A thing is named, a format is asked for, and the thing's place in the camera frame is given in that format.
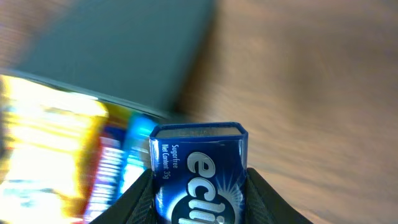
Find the yellow seed snack bag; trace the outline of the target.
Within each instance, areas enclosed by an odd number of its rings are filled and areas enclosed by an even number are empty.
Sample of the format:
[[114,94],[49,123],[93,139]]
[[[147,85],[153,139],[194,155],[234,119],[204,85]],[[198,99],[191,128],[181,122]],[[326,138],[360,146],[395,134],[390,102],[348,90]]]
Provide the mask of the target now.
[[105,105],[23,78],[1,84],[1,222],[81,223]]

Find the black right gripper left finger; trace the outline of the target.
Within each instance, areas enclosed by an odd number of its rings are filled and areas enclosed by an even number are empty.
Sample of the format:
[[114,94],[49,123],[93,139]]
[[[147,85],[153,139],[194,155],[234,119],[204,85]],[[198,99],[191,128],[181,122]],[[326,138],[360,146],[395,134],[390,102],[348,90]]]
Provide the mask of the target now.
[[153,172],[144,171],[119,199],[90,224],[155,224]]

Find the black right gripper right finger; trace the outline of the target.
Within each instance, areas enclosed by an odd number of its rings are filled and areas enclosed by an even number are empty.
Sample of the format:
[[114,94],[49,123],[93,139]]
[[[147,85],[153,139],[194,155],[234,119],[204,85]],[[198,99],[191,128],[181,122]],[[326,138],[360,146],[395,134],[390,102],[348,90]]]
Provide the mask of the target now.
[[312,224],[254,169],[247,169],[245,224]]

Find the dark green box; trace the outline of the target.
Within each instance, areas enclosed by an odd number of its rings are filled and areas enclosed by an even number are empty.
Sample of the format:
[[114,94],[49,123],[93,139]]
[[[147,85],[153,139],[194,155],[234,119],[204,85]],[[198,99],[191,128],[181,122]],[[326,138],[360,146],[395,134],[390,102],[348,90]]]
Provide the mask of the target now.
[[166,118],[215,7],[211,0],[78,1],[12,72]]

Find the blue Oreo cookie pack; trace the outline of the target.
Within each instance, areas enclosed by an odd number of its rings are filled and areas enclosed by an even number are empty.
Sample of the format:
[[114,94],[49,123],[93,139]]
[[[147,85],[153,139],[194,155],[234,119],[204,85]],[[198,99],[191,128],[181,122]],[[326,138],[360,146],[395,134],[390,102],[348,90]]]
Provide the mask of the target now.
[[149,135],[157,125],[151,117],[135,113],[129,120],[123,143],[124,156],[119,196],[121,196],[140,176],[150,169]]

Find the purple Dairy Milk bar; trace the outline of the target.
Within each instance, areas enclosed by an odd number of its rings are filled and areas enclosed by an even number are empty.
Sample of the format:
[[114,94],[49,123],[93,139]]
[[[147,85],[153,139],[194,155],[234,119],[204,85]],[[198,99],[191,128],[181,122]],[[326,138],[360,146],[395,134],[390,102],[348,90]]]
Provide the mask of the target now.
[[105,126],[99,136],[93,185],[83,223],[90,223],[116,201],[125,155],[122,150],[125,135],[123,128]]

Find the blue Eclipse mint pack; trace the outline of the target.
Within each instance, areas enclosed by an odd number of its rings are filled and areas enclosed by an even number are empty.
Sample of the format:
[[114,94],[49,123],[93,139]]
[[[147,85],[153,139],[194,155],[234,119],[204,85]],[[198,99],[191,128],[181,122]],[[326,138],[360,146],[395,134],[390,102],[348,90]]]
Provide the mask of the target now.
[[248,132],[241,124],[163,124],[149,143],[157,223],[243,223]]

